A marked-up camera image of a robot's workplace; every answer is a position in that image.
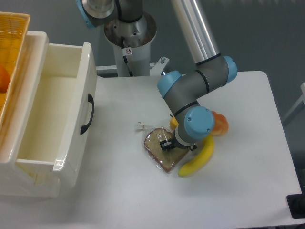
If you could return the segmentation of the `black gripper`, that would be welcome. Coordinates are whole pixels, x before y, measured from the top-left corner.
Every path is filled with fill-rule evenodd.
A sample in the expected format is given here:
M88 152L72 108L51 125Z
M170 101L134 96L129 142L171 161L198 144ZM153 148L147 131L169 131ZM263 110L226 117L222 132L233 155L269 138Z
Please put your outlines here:
M183 140L179 140L176 138L171 138L170 141L169 140L163 140L160 142L160 146L162 151L169 151L171 149L173 149L173 146L175 148L180 148L180 149L186 149L189 148L190 151L194 151L197 149L197 145L194 144L192 145L192 143L187 143Z

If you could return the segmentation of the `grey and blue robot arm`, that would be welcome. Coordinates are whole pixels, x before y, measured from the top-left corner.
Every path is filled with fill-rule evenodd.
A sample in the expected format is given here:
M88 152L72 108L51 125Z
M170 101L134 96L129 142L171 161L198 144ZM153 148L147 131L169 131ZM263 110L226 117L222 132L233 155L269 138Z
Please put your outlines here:
M156 36L156 23L144 12L141 0L79 0L77 7L89 28L104 27L112 44L119 77L147 76L150 73L150 44ZM162 150L194 149L214 127L211 111L198 99L237 76L233 59L223 56L214 40L204 10L198 0L174 0L173 9L191 52L196 70L182 75L172 71L157 83L178 126L170 139L160 143Z

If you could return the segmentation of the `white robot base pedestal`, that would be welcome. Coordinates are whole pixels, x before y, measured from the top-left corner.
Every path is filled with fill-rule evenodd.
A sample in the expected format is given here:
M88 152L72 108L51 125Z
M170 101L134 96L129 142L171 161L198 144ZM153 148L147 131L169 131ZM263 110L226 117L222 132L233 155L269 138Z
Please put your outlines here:
M104 33L113 47L118 77L165 75L168 58L151 63L151 43L157 26L150 14L144 12L135 22L112 20L105 24Z

